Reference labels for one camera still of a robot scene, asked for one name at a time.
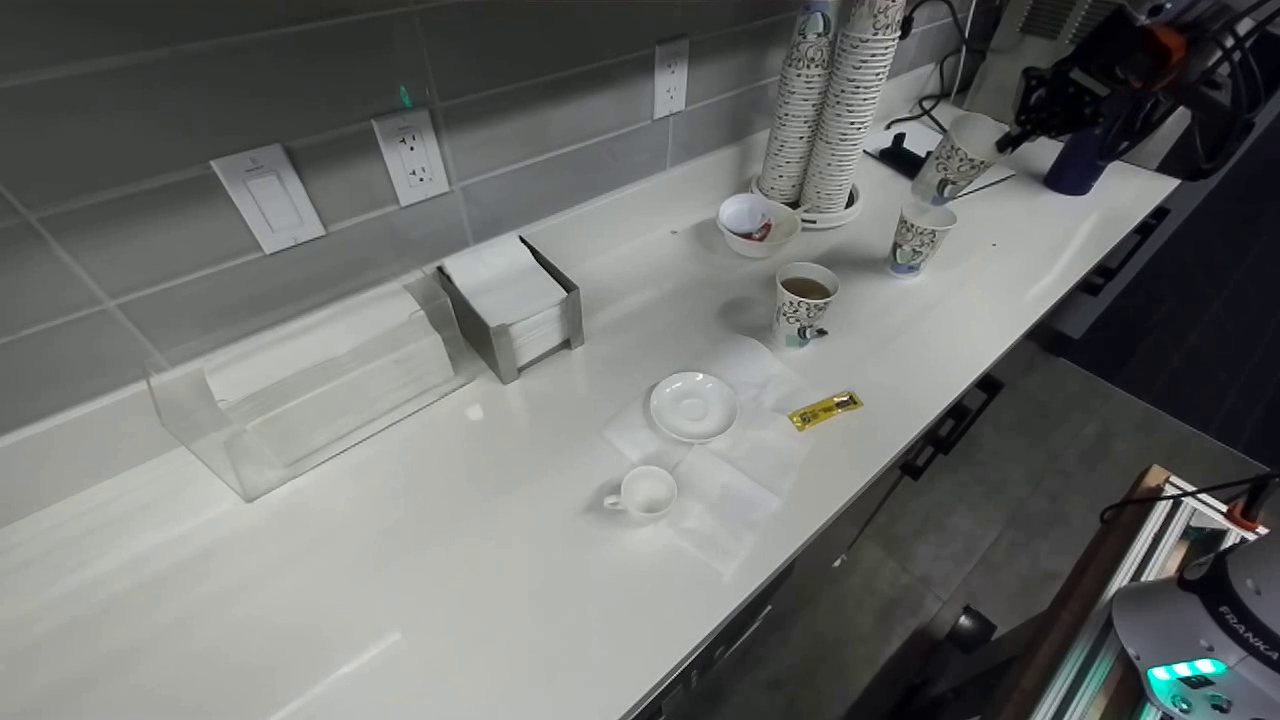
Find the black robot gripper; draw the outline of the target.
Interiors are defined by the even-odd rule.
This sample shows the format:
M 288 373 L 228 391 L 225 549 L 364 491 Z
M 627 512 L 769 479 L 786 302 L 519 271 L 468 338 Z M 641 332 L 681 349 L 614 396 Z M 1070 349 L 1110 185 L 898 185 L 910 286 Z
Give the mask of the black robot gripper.
M 1054 67 L 1021 71 L 1021 100 L 1001 153 L 1018 153 L 1036 136 L 1074 136 L 1106 116 L 1106 102 L 1134 91 L 1141 58 L 1137 28 L 1097 28 Z

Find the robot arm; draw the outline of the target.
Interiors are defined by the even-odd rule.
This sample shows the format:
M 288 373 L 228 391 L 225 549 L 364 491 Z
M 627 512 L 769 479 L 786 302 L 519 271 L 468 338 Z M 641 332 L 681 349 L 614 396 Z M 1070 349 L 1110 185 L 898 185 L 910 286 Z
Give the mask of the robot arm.
M 1118 0 L 1062 58 L 1021 71 L 997 153 L 1056 141 L 1054 191 L 1088 196 L 1106 167 L 1189 116 L 1162 172 L 1218 175 L 1254 136 L 1264 102 L 1257 67 L 1278 0 Z

